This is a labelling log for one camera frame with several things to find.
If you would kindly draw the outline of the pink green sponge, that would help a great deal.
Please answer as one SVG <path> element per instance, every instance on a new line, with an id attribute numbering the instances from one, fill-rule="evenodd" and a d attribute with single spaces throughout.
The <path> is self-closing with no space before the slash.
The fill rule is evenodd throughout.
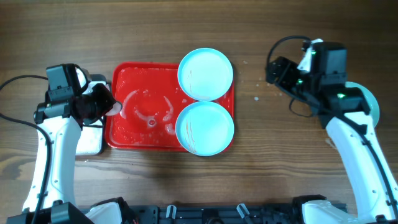
<path id="1" fill-rule="evenodd" d="M 113 107 L 106 113 L 106 116 L 114 116 L 118 114 L 123 108 L 123 104 L 120 102 L 115 102 Z"/>

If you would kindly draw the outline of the light blue plate top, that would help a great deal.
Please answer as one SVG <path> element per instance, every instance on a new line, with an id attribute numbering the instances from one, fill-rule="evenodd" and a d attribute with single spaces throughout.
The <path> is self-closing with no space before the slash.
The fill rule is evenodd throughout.
<path id="1" fill-rule="evenodd" d="M 197 101 L 221 98 L 231 88 L 233 77 L 233 67 L 226 55 L 211 48 L 192 50 L 177 69 L 181 89 Z"/>

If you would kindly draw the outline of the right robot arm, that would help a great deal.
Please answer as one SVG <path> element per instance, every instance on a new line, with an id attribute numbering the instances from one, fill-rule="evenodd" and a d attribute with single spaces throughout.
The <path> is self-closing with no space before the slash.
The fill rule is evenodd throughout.
<path id="1" fill-rule="evenodd" d="M 335 145 L 356 200 L 356 217 L 327 199 L 294 199 L 299 223 L 397 223 L 397 182 L 375 133 L 372 107 L 362 89 L 347 86 L 346 47 L 300 35 L 300 63 L 266 59 L 266 82 L 311 109 Z"/>

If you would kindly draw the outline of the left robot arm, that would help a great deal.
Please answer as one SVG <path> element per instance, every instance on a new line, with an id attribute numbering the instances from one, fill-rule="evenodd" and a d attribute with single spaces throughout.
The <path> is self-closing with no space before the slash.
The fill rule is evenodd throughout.
<path id="1" fill-rule="evenodd" d="M 45 101 L 38 104 L 31 127 L 39 143 L 34 177 L 22 213 L 8 223 L 132 223 L 134 213 L 121 198 L 112 198 L 83 213 L 75 205 L 74 172 L 76 149 L 84 126 L 105 116 L 118 114 L 116 101 L 98 75 L 66 63 L 48 67 L 49 87 Z"/>

